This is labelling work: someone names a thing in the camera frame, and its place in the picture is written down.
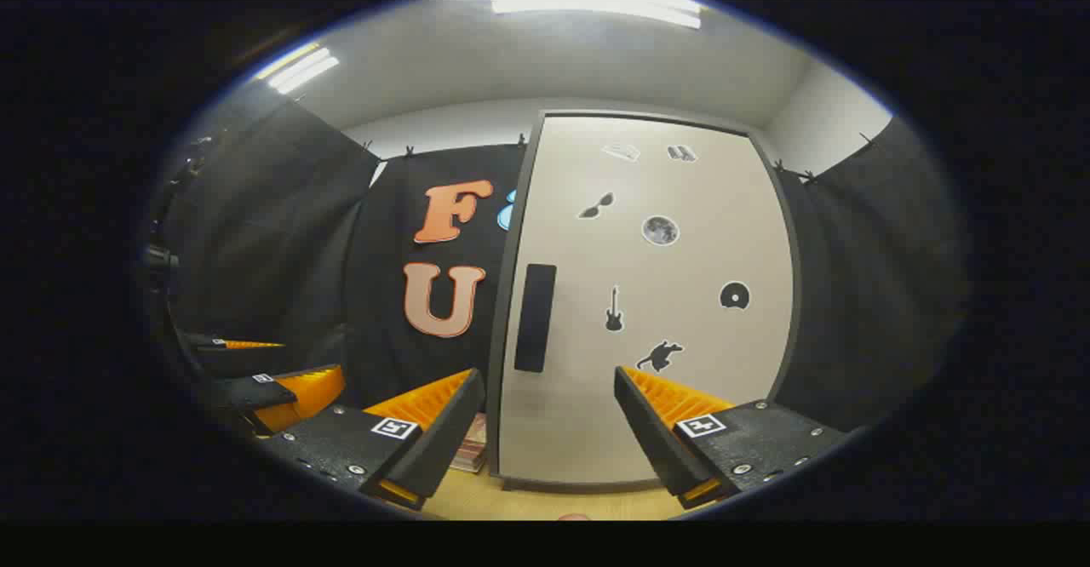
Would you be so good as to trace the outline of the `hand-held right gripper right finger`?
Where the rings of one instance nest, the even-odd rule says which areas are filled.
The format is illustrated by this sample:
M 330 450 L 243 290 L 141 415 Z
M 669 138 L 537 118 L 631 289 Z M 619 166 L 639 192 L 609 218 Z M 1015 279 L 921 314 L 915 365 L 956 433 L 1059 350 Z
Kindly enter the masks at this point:
M 685 509 L 767 486 L 851 435 L 773 400 L 729 405 L 635 367 L 616 367 L 611 384 L 651 470 Z

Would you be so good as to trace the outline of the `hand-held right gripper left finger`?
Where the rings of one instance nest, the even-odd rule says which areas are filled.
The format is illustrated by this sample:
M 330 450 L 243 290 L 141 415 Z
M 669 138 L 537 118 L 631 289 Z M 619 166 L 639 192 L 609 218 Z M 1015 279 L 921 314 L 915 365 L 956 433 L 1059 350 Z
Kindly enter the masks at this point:
M 410 510 L 439 488 L 485 400 L 479 369 L 362 409 L 334 403 L 330 384 L 293 378 L 284 388 L 306 393 L 307 405 L 257 411 L 263 450 L 324 484 Z

